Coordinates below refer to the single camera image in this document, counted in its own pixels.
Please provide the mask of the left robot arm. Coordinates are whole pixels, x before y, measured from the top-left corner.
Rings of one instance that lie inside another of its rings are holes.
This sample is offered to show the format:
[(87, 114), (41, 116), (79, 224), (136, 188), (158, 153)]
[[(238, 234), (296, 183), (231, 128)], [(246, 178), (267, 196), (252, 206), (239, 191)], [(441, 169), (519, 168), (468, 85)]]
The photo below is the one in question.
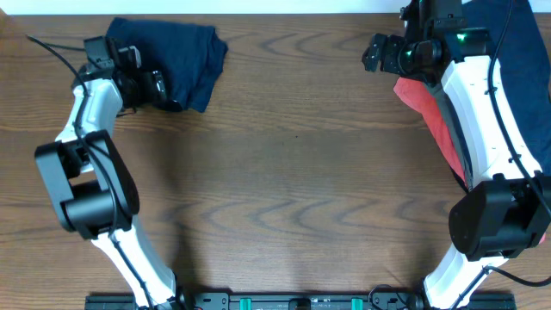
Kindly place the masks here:
[(60, 225), (101, 250), (133, 291), (132, 309), (192, 309), (194, 298), (153, 248), (139, 219), (135, 182), (112, 140), (124, 110), (165, 97), (159, 71), (145, 71), (135, 46), (99, 37), (73, 69), (74, 103), (55, 141), (34, 160)]

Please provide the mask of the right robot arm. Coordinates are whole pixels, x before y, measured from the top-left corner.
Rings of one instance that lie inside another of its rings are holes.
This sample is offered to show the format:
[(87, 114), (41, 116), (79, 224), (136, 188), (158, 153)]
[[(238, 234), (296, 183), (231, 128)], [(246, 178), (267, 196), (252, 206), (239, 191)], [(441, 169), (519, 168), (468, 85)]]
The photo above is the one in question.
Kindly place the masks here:
[(376, 34), (362, 62), (367, 71), (439, 83), (466, 157), (467, 194), (449, 214), (451, 246), (409, 308), (510, 305), (508, 298), (474, 292), (508, 260), (540, 243), (550, 223), (550, 178), (519, 132), (489, 32), (459, 28), (417, 39)]

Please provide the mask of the navy blue shorts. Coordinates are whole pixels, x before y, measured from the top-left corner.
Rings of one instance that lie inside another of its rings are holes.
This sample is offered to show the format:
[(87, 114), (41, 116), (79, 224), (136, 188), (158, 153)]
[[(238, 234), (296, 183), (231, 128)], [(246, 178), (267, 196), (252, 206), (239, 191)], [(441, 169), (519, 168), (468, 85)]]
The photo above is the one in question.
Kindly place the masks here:
[(228, 52), (215, 27), (116, 17), (107, 36), (137, 47), (145, 71), (162, 72), (167, 100), (205, 112)]

